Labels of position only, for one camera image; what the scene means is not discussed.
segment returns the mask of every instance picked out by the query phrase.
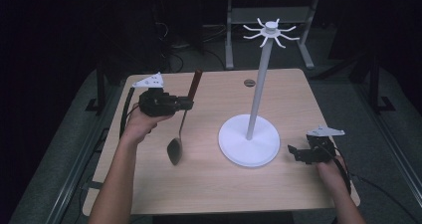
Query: forearm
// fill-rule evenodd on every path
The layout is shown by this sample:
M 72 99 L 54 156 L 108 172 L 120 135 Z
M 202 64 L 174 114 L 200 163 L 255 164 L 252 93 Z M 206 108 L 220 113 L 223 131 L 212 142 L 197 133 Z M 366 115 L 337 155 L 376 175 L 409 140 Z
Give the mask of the forearm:
M 137 145 L 131 142 L 120 140 L 91 212 L 90 223 L 128 223 Z
M 338 224 L 365 223 L 359 210 L 345 188 L 344 190 L 332 191 L 331 196 L 334 201 Z

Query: person's left hand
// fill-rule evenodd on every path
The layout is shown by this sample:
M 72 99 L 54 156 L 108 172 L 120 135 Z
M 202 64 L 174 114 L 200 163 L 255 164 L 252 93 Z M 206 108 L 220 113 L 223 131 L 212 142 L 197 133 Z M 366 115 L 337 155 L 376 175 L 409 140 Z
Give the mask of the person's left hand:
M 139 144 L 153 128 L 157 127 L 158 122 L 171 117 L 173 117 L 173 115 L 148 116 L 140 111 L 138 104 L 134 104 L 121 138 L 126 139 L 129 143 Z

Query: person's left arm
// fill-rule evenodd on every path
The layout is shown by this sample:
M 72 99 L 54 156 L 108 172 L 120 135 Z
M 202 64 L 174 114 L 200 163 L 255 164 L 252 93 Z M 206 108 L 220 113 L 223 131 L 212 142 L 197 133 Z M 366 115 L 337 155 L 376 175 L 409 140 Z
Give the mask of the person's left arm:
M 94 203 L 89 223 L 128 223 L 137 146 L 159 121 L 168 118 L 170 116 L 150 117 L 140 109 L 133 110 Z

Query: table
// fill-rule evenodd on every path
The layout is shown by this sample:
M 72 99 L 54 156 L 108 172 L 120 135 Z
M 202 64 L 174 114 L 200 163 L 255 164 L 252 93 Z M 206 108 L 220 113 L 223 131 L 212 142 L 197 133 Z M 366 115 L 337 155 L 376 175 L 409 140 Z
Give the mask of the table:
M 183 156 L 174 166 L 166 147 L 178 135 L 183 112 L 161 122 L 139 145 L 132 214 L 226 213 L 333 207 L 314 166 L 296 162 L 287 145 L 309 148 L 306 132 L 324 118 L 303 72 L 268 70 L 259 115 L 281 138 L 273 161 L 258 168 L 234 164 L 221 152 L 218 132 L 230 117 L 250 113 L 257 71 L 207 72 L 182 131 Z M 187 96 L 193 73 L 163 74 L 165 91 Z M 129 77 L 111 124 L 93 181 L 103 182 L 118 143 L 119 122 L 129 86 L 146 76 Z M 137 89 L 132 102 L 145 89 Z M 98 190 L 90 188 L 84 214 L 90 215 Z M 352 199 L 359 197 L 352 186 Z

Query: white pole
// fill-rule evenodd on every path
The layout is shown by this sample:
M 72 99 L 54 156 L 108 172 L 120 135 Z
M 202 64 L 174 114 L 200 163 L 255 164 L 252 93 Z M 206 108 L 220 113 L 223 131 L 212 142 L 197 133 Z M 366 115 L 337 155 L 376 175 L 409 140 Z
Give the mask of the white pole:
M 261 54 L 260 70 L 258 71 L 257 86 L 255 87 L 254 102 L 252 103 L 251 116 L 249 118 L 248 132 L 246 139 L 251 140 L 254 133 L 255 121 L 257 119 L 258 108 L 260 106 L 261 94 L 264 88 L 265 75 L 267 74 L 268 63 L 270 61 L 273 38 L 268 39 Z

